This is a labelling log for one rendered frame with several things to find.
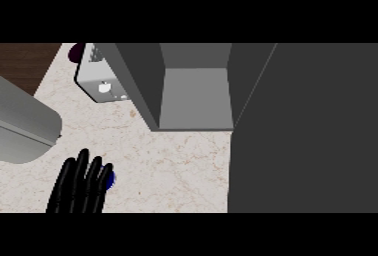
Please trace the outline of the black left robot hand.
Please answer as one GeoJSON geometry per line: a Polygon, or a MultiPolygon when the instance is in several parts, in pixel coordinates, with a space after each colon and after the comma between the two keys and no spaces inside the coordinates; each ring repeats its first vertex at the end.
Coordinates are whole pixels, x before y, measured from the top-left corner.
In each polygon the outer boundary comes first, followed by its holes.
{"type": "Polygon", "coordinates": [[[88,149],[76,157],[69,157],[59,171],[47,213],[100,213],[106,197],[106,179],[113,165],[101,165],[101,157],[88,161],[88,149]]]}

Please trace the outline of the blue capped water bottle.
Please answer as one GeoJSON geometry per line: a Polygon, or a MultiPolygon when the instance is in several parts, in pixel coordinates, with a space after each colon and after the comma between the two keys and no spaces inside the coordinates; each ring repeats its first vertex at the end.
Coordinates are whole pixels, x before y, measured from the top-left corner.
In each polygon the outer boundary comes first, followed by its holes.
{"type": "Polygon", "coordinates": [[[110,171],[110,174],[107,176],[107,179],[106,179],[106,190],[109,190],[115,184],[115,172],[110,171]]]}

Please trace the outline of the grey open cabinet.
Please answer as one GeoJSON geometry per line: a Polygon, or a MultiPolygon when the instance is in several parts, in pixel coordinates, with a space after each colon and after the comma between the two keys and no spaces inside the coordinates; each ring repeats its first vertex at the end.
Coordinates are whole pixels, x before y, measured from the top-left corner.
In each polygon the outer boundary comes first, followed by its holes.
{"type": "Polygon", "coordinates": [[[230,131],[268,63],[273,43],[100,43],[153,131],[230,131]]]}

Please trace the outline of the dark grey cabinet door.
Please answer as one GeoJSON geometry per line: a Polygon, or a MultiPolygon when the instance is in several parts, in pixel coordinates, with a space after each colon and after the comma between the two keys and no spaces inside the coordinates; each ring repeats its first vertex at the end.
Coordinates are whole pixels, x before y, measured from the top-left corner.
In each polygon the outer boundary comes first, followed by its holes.
{"type": "Polygon", "coordinates": [[[378,44],[280,44],[230,141],[230,212],[378,212],[378,44]]]}

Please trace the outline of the pale grey rounded appliance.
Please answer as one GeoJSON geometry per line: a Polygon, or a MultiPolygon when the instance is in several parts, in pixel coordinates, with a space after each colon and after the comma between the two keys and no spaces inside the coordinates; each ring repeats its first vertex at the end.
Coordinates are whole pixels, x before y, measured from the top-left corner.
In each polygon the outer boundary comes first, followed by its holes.
{"type": "Polygon", "coordinates": [[[33,161],[56,145],[60,131],[57,112],[0,76],[0,161],[33,161]]]}

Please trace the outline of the white toaster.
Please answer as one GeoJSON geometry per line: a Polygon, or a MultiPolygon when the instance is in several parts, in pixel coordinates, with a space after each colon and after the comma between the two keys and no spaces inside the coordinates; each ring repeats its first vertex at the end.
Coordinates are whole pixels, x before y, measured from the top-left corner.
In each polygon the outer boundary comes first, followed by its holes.
{"type": "Polygon", "coordinates": [[[128,100],[128,94],[93,43],[84,44],[73,81],[95,103],[128,100]]]}

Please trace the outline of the dark purple round object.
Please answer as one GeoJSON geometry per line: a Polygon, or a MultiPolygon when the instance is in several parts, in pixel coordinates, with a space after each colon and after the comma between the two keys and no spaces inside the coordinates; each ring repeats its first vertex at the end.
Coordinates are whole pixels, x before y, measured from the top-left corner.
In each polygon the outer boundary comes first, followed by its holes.
{"type": "Polygon", "coordinates": [[[81,57],[82,57],[82,52],[84,52],[84,47],[85,44],[84,43],[76,43],[67,52],[67,59],[72,63],[78,63],[81,61],[81,57]]]}

